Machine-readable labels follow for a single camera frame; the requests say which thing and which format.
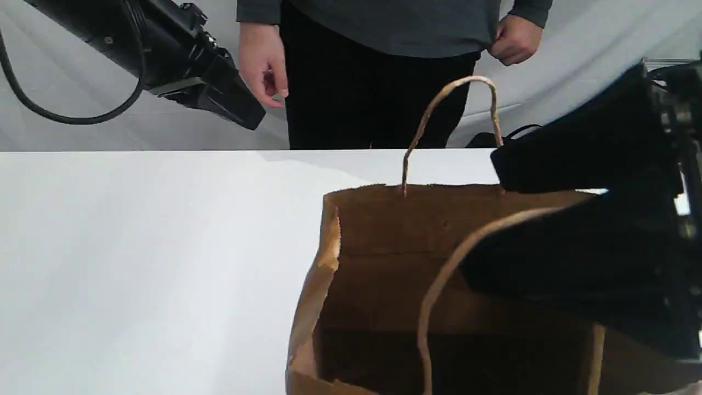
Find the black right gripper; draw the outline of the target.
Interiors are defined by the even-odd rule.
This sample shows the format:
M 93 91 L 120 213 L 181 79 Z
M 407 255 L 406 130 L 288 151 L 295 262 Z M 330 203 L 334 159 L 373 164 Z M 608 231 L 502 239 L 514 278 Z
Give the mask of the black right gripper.
M 595 321 L 700 361 L 700 60 L 645 58 L 599 95 L 491 153 L 519 193 L 604 189 L 487 236 L 459 270 L 478 292 Z

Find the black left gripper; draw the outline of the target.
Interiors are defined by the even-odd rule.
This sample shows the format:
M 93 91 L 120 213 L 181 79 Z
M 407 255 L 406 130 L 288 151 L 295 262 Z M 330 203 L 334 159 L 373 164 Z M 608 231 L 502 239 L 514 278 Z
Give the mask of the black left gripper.
M 206 32 L 194 3 L 122 1 L 138 29 L 145 89 L 186 108 L 203 110 L 255 130 L 266 115 L 243 82 L 230 53 Z

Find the person's left hand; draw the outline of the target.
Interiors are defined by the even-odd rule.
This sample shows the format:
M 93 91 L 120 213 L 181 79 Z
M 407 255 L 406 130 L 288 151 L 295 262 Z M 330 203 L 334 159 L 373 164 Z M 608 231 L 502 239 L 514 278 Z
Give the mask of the person's left hand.
M 543 29 L 522 17 L 508 14 L 498 24 L 489 54 L 504 66 L 517 65 L 531 58 L 541 44 Z

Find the person's right hand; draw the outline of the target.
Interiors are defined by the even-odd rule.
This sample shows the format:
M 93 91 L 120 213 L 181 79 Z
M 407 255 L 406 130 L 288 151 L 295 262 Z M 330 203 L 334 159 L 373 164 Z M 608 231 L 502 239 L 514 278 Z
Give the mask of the person's right hand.
M 274 25 L 239 23 L 239 72 L 257 101 L 280 108 L 289 94 L 284 47 Z

